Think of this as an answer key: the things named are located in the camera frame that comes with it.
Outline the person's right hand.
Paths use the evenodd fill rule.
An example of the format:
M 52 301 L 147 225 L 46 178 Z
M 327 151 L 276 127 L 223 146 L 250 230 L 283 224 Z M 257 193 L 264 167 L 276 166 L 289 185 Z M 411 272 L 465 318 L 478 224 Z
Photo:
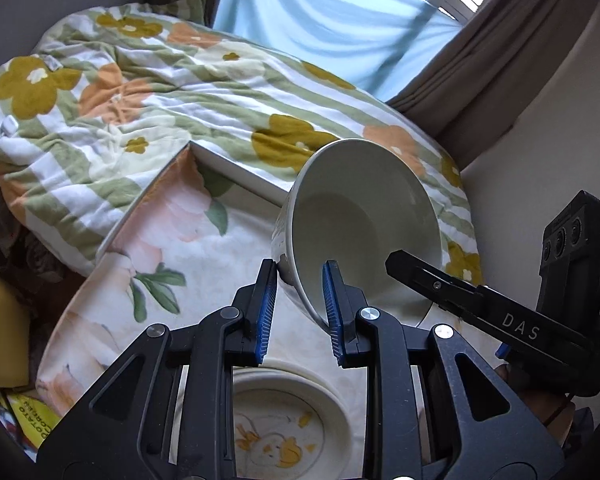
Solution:
M 543 423 L 550 435 L 563 445 L 573 423 L 574 403 L 563 394 L 542 392 L 538 387 L 525 382 L 509 364 L 499 365 L 495 371 L 512 388 L 527 408 Z

